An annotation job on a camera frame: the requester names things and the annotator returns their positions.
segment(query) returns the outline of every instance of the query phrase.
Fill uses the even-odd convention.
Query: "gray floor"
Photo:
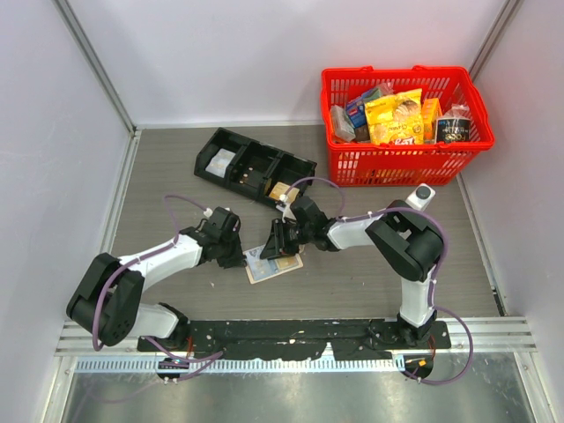
[[[324,130],[320,126],[234,129],[318,163],[316,174],[327,175]],[[113,253],[148,249],[173,235],[162,205],[165,193],[192,196],[213,208],[230,207],[241,216],[243,249],[262,245],[276,211],[217,187],[193,175],[197,153],[214,129],[144,130],[130,179]],[[345,189],[345,215],[355,216],[405,198],[412,188]],[[308,194],[331,216],[339,195],[315,182]],[[195,226],[201,212],[177,202],[174,209],[184,226]],[[451,239],[449,257],[437,285],[436,303],[462,316],[498,315],[478,247],[458,185],[437,188],[427,209]],[[221,270],[207,263],[175,274],[145,293],[144,301],[167,302],[191,318],[332,318],[395,316],[400,304],[399,277],[376,248],[338,253],[306,247],[304,267],[251,285],[243,269]]]
[[[441,354],[433,379],[460,371],[465,354]],[[528,423],[535,419],[512,353],[476,354],[447,386],[399,373],[202,375],[148,387],[155,375],[75,375],[64,422]],[[120,400],[107,404],[105,400]]]

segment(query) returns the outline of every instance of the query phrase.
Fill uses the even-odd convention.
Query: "picture of food on package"
[[[372,100],[365,111],[373,144],[423,144],[421,89]]]

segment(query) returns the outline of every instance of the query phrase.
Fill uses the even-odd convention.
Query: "orange box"
[[[426,99],[421,108],[423,118],[423,142],[434,144],[434,124],[438,117],[442,116],[441,103],[439,99]]]

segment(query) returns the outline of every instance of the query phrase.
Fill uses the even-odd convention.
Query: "yellow package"
[[[365,112],[373,144],[423,144],[420,88],[372,100]]]
[[[434,123],[442,116],[441,103],[439,99],[426,99],[421,109],[421,118],[423,119],[423,142],[425,144],[434,144]]]

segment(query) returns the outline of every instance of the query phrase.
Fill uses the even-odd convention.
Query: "white panel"
[[[71,0],[141,125],[307,121],[322,69],[470,66],[502,0]]]
[[[49,1],[0,14],[0,421],[32,421],[127,133]]]
[[[508,310],[525,315],[564,398],[564,3],[523,2],[479,88],[497,137],[464,172]]]

